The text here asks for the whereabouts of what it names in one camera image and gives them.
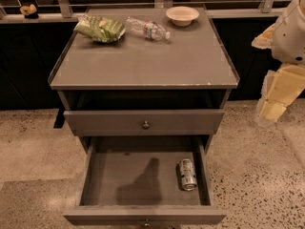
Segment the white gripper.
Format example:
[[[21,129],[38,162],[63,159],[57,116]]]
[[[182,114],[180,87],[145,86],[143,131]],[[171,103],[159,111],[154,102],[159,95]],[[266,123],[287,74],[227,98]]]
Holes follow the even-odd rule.
[[[274,25],[252,41],[257,49],[272,49],[281,67],[268,71],[256,106],[258,123],[277,122],[305,90],[305,0],[292,0]]]

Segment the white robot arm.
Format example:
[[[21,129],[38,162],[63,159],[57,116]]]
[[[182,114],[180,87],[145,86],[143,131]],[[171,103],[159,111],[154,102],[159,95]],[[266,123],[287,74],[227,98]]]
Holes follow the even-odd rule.
[[[305,90],[305,0],[292,0],[252,46],[270,49],[280,62],[278,70],[268,70],[256,108],[258,123],[277,122]]]

